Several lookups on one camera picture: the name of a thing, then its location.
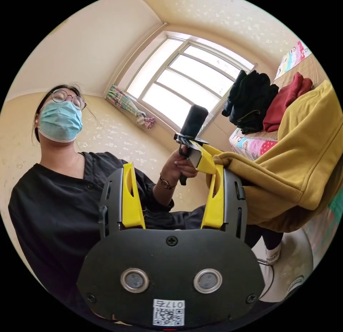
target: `round glasses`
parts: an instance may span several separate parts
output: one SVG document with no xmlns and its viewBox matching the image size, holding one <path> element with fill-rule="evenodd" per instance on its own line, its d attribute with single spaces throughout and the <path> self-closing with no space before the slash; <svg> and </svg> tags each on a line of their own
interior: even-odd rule
<svg viewBox="0 0 343 332">
<path fill-rule="evenodd" d="M 56 89 L 52 94 L 53 101 L 56 103 L 64 102 L 68 96 L 71 97 L 71 95 L 68 95 L 67 92 L 62 89 Z M 85 100 L 77 95 L 71 97 L 71 101 L 74 107 L 78 110 L 84 110 L 84 108 L 87 106 Z"/>
</svg>

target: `window pane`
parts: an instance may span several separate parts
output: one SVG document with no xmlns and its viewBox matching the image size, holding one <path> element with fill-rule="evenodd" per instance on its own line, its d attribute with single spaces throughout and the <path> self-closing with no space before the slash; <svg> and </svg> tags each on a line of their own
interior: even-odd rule
<svg viewBox="0 0 343 332">
<path fill-rule="evenodd" d="M 180 95 L 191 100 L 193 103 L 206 108 L 209 112 L 219 103 L 220 99 L 208 90 L 177 74 L 171 70 L 164 70 L 157 79 L 158 83 L 164 84 Z"/>
<path fill-rule="evenodd" d="M 180 128 L 186 120 L 190 104 L 170 91 L 153 84 L 143 97 L 143 101 L 161 112 Z"/>
<path fill-rule="evenodd" d="M 156 71 L 168 59 L 168 57 L 182 45 L 182 41 L 167 39 L 155 51 L 155 53 L 147 60 L 147 62 L 140 69 L 134 80 L 128 87 L 127 92 L 135 98 L 139 98 L 140 94 L 147 86 Z"/>
<path fill-rule="evenodd" d="M 186 56 L 179 55 L 170 67 L 195 79 L 220 96 L 224 96 L 233 84 L 230 79 L 216 70 Z"/>
<path fill-rule="evenodd" d="M 238 77 L 238 74 L 240 72 L 239 69 L 237 69 L 232 64 L 226 62 L 225 60 L 208 53 L 202 49 L 199 49 L 194 46 L 188 46 L 184 53 L 190 54 L 191 56 L 197 57 L 213 66 L 216 66 L 218 69 L 225 71 L 228 75 L 232 76 L 234 79 Z"/>
<path fill-rule="evenodd" d="M 201 39 L 201 38 L 197 38 L 197 39 L 195 39 L 195 41 L 200 43 L 200 44 L 209 46 L 212 49 L 215 49 L 217 51 L 220 51 L 220 52 L 226 54 L 230 58 L 236 60 L 238 63 L 241 63 L 243 66 L 245 66 L 249 70 L 251 70 L 254 67 L 254 64 L 250 63 L 249 61 L 247 61 L 246 59 L 244 59 L 243 57 L 241 57 L 237 53 L 227 49 L 226 47 L 220 46 L 220 45 L 215 44 L 215 43 L 213 43 L 211 41 L 208 41 L 208 40 L 205 40 L 205 39 Z"/>
</svg>

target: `yellow hoodie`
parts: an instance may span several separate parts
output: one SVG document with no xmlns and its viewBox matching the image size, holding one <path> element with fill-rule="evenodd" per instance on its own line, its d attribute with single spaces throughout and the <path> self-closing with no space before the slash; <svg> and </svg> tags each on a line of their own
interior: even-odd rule
<svg viewBox="0 0 343 332">
<path fill-rule="evenodd" d="M 292 232 L 343 185 L 342 155 L 343 113 L 332 84 L 324 81 L 287 108 L 278 143 L 256 161 L 225 152 L 214 162 L 246 184 L 248 224 Z"/>
</svg>

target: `label sticker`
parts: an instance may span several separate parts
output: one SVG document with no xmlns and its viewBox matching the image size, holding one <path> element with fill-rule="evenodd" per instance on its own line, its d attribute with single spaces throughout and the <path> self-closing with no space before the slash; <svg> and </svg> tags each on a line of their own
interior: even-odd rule
<svg viewBox="0 0 343 332">
<path fill-rule="evenodd" d="M 154 299 L 153 325 L 184 326 L 185 302 Z"/>
</svg>

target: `curtain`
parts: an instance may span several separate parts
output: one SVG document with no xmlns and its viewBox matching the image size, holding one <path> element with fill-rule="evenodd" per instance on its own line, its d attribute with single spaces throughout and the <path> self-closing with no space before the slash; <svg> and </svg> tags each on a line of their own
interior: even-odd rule
<svg viewBox="0 0 343 332">
<path fill-rule="evenodd" d="M 136 122 L 139 125 L 145 125 L 146 128 L 150 129 L 154 123 L 154 117 L 148 117 L 146 113 L 139 110 L 133 101 L 129 98 L 127 93 L 119 89 L 116 85 L 112 85 L 110 90 L 107 93 L 106 98 L 113 103 L 116 107 L 124 109 L 130 114 L 134 115 Z"/>
</svg>

